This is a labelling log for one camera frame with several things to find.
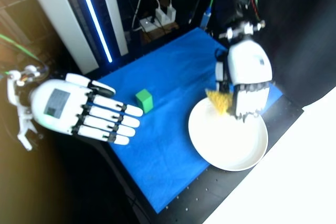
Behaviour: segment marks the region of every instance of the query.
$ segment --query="blue cloth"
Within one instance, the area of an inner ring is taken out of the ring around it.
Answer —
[[[142,89],[153,96],[154,109],[140,118],[130,143],[111,147],[156,212],[208,166],[191,143],[187,123],[205,88],[215,89],[217,48],[222,46],[195,29],[100,80],[124,103],[136,105]],[[271,87],[267,107],[280,96]]]

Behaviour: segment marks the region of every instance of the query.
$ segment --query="black fabric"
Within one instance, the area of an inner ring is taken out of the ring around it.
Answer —
[[[336,86],[336,0],[259,0],[260,43],[274,80],[299,106]]]

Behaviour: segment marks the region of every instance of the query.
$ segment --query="white floor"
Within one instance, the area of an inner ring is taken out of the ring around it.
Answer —
[[[336,88],[303,109],[204,224],[336,223]]]

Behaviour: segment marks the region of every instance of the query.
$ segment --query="power strip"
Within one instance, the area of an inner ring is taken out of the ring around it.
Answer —
[[[143,18],[140,20],[140,24],[143,27],[142,29],[148,33],[158,28],[162,28],[161,26],[166,26],[175,22],[176,10],[173,7],[168,7],[167,10],[169,15],[166,15],[161,9],[156,9],[155,14],[156,17],[154,22],[152,23],[152,16]]]

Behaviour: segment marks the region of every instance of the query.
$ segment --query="robotic hand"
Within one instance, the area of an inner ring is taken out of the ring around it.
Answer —
[[[131,116],[142,116],[143,111],[111,99],[116,92],[113,88],[68,73],[65,80],[47,80],[20,96],[20,89],[38,76],[37,68],[30,65],[23,72],[10,71],[7,79],[8,100],[17,107],[19,116],[17,137],[28,151],[32,145],[26,133],[37,133],[32,119],[52,131],[115,144],[126,145],[135,135],[140,121]]]
[[[264,22],[256,26],[241,22],[219,36],[226,37],[231,46],[217,57],[217,90],[227,93],[229,84],[234,86],[233,105],[229,113],[244,121],[247,115],[258,116],[264,109],[272,80],[270,61],[263,48],[251,38],[264,26]]]

